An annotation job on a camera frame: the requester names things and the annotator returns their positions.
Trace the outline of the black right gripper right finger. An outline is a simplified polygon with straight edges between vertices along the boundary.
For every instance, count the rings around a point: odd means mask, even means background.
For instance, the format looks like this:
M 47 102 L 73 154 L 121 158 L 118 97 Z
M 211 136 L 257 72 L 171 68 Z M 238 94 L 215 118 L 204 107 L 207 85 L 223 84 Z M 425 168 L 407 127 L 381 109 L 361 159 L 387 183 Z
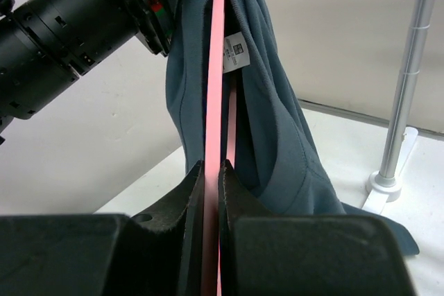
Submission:
M 365 215 L 271 213 L 219 173 L 220 295 L 413 295 L 389 226 Z

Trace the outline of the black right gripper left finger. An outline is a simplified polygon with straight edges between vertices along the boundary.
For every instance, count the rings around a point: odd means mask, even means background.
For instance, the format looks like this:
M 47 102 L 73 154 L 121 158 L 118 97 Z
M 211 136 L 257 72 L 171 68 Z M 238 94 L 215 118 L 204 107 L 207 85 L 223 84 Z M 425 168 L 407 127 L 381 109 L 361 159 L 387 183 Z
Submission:
M 131 217 L 2 217 L 1 294 L 199 295 L 203 169 Z

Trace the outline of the pink plastic hanger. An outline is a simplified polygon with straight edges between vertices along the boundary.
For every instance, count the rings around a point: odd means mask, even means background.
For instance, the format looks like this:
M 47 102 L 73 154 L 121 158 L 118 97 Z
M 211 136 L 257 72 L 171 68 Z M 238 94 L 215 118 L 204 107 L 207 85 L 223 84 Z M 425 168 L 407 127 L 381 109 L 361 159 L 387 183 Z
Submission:
M 225 0 L 213 0 L 207 71 L 203 253 L 201 295 L 221 295 L 219 252 L 219 170 L 221 165 L 223 74 L 239 67 L 234 43 L 240 34 L 225 36 Z

